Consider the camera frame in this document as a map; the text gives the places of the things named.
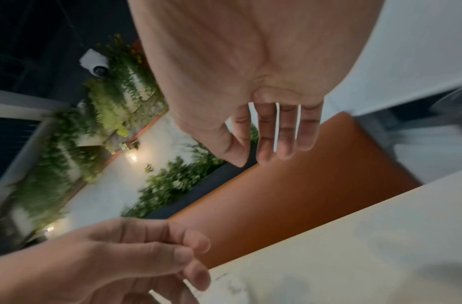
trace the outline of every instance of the fingernail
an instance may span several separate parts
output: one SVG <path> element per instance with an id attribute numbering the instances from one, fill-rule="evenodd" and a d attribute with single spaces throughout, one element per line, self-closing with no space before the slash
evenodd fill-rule
<path id="1" fill-rule="evenodd" d="M 191 248 L 180 247 L 174 250 L 174 260 L 178 264 L 188 264 L 194 257 L 194 252 Z"/>

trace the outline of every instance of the lamp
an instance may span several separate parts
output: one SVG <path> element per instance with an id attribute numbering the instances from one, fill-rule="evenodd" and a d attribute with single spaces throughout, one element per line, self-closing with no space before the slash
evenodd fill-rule
<path id="1" fill-rule="evenodd" d="M 129 142 L 125 141 L 120 144 L 122 151 L 126 158 L 132 162 L 138 162 L 138 143 L 137 142 Z"/>

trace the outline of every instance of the planter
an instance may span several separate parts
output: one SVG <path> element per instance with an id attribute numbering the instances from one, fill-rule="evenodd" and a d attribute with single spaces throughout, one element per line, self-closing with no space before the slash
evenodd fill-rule
<path id="1" fill-rule="evenodd" d="M 182 196 L 175 203 L 150 213 L 146 218 L 168 219 L 174 214 L 193 204 L 203 196 L 226 184 L 228 181 L 232 180 L 236 176 L 240 175 L 258 163 L 256 161 L 256 150 L 256 146 L 251 147 L 249 159 L 243 168 L 235 167 L 229 163 L 224 164 L 223 166 L 216 169 L 216 171 L 208 175 L 204 180 L 196 184 L 196 186 L 194 186 L 188 193 Z"/>

